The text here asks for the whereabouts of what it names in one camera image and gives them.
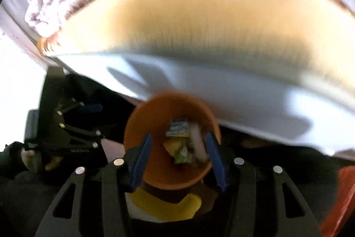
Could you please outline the green snack wrapper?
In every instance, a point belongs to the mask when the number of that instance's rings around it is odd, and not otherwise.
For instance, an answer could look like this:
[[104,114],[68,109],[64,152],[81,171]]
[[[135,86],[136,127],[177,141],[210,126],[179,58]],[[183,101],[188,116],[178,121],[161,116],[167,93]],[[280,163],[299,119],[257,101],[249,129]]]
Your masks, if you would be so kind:
[[188,147],[181,147],[174,156],[175,164],[191,164],[194,161],[194,154],[188,150]]

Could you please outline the orange plastic trash bin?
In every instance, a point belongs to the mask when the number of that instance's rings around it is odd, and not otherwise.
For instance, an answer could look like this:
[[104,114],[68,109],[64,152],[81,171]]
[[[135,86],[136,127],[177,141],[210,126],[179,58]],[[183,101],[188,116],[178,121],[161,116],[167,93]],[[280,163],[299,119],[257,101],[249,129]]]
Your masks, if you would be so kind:
[[221,142],[217,119],[200,99],[182,93],[161,93],[139,104],[130,115],[124,132],[124,149],[140,145],[146,135],[152,137],[152,149],[143,174],[143,181],[163,190],[180,190],[200,182],[212,164],[174,165],[163,146],[171,121],[198,123],[203,133],[212,131]]

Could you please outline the red plastic bag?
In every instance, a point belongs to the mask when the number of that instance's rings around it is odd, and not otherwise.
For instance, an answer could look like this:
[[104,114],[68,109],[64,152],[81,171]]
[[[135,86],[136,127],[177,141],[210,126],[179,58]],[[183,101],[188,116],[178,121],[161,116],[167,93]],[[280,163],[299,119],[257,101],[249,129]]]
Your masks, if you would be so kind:
[[337,174],[337,199],[329,215],[320,226],[323,236],[338,236],[354,213],[354,166],[343,167]]

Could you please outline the blue yellow snack packet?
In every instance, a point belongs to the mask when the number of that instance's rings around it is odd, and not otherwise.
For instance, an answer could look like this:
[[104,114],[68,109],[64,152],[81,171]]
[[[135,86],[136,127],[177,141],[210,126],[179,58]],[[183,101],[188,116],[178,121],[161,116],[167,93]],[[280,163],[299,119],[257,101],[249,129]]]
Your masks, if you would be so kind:
[[190,125],[188,121],[172,121],[170,128],[166,131],[166,137],[183,137],[190,136]]

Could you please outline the yellow floral fleece blanket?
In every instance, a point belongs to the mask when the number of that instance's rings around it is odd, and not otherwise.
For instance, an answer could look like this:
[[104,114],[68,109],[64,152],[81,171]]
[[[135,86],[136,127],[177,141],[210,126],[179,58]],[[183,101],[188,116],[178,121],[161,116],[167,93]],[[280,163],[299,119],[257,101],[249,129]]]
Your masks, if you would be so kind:
[[126,52],[222,64],[354,108],[354,12],[341,0],[46,0],[45,56]]

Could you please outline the white bed frame side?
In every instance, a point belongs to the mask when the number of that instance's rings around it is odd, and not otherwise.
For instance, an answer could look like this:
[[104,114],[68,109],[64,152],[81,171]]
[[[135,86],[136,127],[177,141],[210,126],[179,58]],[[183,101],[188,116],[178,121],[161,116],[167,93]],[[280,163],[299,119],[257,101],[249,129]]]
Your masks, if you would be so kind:
[[354,111],[300,85],[243,70],[144,55],[63,55],[74,72],[138,100],[180,92],[204,100],[219,124],[256,137],[354,159]]

